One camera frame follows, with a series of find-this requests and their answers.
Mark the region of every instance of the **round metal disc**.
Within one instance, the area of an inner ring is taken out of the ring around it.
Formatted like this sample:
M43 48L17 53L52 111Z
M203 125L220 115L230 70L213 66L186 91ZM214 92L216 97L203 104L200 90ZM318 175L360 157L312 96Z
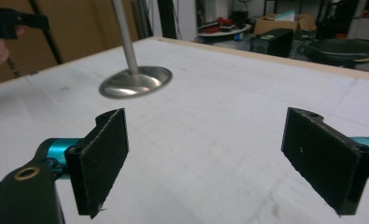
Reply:
M157 91L172 79L172 72L158 66L140 66L139 74L132 75L129 69L106 79L99 88L108 98L128 98Z

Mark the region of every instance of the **black chair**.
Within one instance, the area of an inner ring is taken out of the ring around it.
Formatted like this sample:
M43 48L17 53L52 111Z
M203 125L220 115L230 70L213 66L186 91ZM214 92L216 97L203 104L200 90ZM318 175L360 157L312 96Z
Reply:
M354 39L323 39L310 43L305 56L314 63L354 68L369 63L369 42Z

